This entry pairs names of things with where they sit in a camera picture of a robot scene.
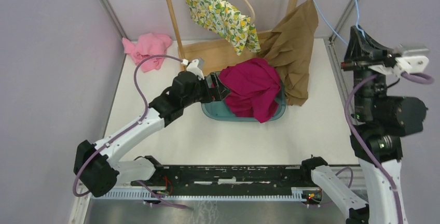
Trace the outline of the magenta cloth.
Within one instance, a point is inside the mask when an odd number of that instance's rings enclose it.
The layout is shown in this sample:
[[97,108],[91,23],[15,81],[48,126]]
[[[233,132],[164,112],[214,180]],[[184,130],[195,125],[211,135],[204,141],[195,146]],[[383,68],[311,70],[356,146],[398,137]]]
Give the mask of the magenta cloth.
[[276,69],[266,60],[252,58],[229,66],[218,77],[230,89],[225,104],[235,116],[264,123],[276,113],[279,104],[275,98],[282,85]]

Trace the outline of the wooden clothes rack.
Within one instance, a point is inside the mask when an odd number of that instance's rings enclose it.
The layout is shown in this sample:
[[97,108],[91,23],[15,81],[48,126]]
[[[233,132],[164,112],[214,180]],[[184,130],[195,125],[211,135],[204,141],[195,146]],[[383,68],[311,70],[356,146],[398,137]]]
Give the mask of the wooden clothes rack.
[[[216,39],[203,41],[199,43],[183,45],[178,24],[172,4],[172,0],[166,0],[174,34],[178,45],[178,56],[181,59],[189,59],[190,61],[196,58],[204,59],[203,72],[210,73],[220,71],[227,66],[236,65],[237,63],[246,61],[256,57],[255,52],[244,50],[242,55],[237,55],[233,47],[229,45],[224,39]],[[298,0],[288,0],[286,9],[286,16],[292,12],[297,6]],[[269,38],[272,30],[265,30],[258,32],[258,39],[265,41]]]

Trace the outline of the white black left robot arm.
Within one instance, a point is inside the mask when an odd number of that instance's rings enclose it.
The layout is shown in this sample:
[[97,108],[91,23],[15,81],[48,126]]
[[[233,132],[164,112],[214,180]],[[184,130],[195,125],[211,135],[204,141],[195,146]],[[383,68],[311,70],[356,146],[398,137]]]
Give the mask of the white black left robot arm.
[[229,94],[230,89],[216,73],[199,78],[192,72],[180,72],[138,119],[107,138],[95,143],[85,140],[77,146],[74,195],[80,196],[76,190],[79,182],[94,197],[104,196],[118,183],[141,180],[151,186],[159,185],[163,171],[149,159],[122,161],[121,158],[148,136],[181,117],[186,107],[194,103],[220,102]]

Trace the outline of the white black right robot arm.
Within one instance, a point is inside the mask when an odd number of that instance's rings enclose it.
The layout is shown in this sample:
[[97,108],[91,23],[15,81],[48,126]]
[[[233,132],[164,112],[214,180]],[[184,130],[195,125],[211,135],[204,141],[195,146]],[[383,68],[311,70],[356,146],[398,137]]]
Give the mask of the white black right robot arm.
[[321,157],[304,160],[299,173],[303,185],[317,185],[330,197],[346,223],[407,222],[401,196],[401,139],[423,131],[428,109],[419,98],[389,96],[386,77],[394,75],[422,85],[432,84],[433,77],[424,73],[429,53],[424,45],[391,49],[359,26],[350,30],[340,67],[353,72],[354,87],[347,96],[344,115],[368,199],[359,198]]

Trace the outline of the brown skirt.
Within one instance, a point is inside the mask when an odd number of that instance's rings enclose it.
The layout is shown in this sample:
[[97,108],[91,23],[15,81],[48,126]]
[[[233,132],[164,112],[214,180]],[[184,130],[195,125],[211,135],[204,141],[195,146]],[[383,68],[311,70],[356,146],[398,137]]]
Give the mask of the brown skirt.
[[276,69],[288,105],[301,106],[309,97],[309,66],[318,25],[315,4],[306,0],[288,13],[260,44],[258,56]]

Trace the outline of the yellow patterned cloth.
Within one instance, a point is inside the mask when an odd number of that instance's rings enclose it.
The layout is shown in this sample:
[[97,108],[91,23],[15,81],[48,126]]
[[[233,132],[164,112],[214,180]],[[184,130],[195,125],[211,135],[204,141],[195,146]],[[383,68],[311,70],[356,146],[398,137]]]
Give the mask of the yellow patterned cloth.
[[241,55],[244,49],[260,51],[255,11],[247,0],[244,1],[249,6],[249,16],[227,0],[186,0],[186,4],[196,24],[218,34],[232,45],[237,55]]

